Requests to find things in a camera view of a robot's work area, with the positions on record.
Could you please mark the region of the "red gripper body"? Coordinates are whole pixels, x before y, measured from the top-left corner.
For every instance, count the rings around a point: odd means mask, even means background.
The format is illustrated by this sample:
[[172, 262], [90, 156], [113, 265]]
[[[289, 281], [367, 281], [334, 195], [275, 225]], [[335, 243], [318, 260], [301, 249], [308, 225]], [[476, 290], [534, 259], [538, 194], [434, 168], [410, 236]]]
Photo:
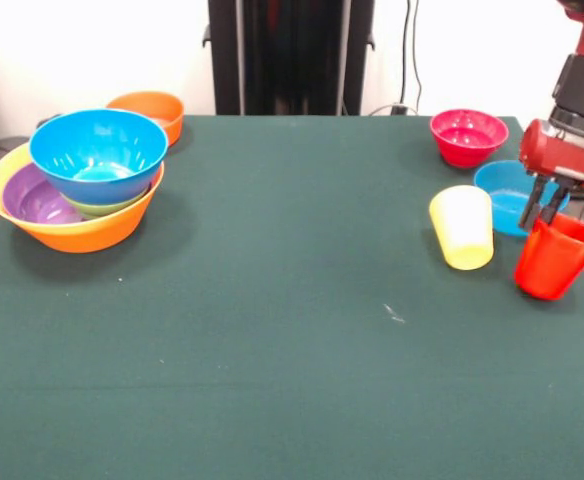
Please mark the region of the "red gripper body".
[[519, 159], [533, 172], [577, 180], [584, 187], [584, 138], [533, 120], [524, 132]]

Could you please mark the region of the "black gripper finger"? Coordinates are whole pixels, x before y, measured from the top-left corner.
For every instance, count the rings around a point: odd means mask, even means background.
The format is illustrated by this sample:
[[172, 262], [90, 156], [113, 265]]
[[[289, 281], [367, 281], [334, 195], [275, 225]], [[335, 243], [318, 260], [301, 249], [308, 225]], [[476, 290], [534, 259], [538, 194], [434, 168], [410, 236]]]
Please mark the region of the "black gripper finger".
[[519, 219], [519, 228], [531, 230], [540, 212], [540, 199], [545, 191], [548, 178], [540, 174], [534, 174], [534, 184], [527, 203]]
[[560, 180], [550, 201], [542, 208], [540, 220], [547, 225], [551, 225], [572, 189], [573, 182], [571, 180]]

